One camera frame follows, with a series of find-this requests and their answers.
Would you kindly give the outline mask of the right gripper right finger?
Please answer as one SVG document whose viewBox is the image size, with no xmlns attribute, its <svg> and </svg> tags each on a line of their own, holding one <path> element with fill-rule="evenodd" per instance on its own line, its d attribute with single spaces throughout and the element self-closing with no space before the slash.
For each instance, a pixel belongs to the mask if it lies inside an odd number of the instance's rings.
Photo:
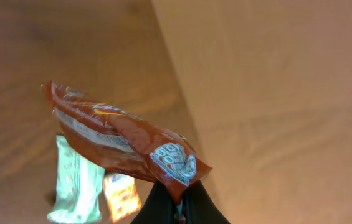
<svg viewBox="0 0 352 224">
<path fill-rule="evenodd" d="M 201 181 L 184 191 L 183 204 L 186 224 L 230 224 L 214 205 Z"/>
</svg>

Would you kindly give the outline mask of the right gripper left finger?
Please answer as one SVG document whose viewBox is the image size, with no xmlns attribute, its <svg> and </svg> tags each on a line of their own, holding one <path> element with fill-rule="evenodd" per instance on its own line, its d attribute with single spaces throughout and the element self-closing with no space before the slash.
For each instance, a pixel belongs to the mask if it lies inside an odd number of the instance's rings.
<svg viewBox="0 0 352 224">
<path fill-rule="evenodd" d="M 131 224 L 174 224 L 175 206 L 167 188 L 156 181 Z"/>
</svg>

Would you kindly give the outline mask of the orange snack packet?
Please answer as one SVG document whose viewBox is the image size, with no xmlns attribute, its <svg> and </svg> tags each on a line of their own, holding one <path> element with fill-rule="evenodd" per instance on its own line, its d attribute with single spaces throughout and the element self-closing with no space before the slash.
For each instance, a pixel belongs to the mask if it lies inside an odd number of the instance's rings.
<svg viewBox="0 0 352 224">
<path fill-rule="evenodd" d="M 116 223 L 142 206 L 136 190 L 135 179 L 125 174 L 112 173 L 103 179 L 103 193 L 112 222 Z"/>
</svg>

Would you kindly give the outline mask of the teal wet wipes pack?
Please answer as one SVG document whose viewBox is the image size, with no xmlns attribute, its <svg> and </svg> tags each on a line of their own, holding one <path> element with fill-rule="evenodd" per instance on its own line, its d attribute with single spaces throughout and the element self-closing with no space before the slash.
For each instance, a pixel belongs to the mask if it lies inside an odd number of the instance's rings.
<svg viewBox="0 0 352 224">
<path fill-rule="evenodd" d="M 91 223 L 102 219 L 98 197 L 105 169 L 77 153 L 62 135 L 58 149 L 54 208 L 47 219 L 55 223 Z"/>
</svg>

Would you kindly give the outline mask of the red Top chocolate bar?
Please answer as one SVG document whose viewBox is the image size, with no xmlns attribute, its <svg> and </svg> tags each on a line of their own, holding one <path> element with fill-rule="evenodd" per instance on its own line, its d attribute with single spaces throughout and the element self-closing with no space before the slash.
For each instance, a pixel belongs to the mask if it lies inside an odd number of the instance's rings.
<svg viewBox="0 0 352 224">
<path fill-rule="evenodd" d="M 212 170 L 183 136 L 69 86 L 48 81 L 41 87 L 69 145 L 108 171 L 159 181 L 179 203 Z"/>
</svg>

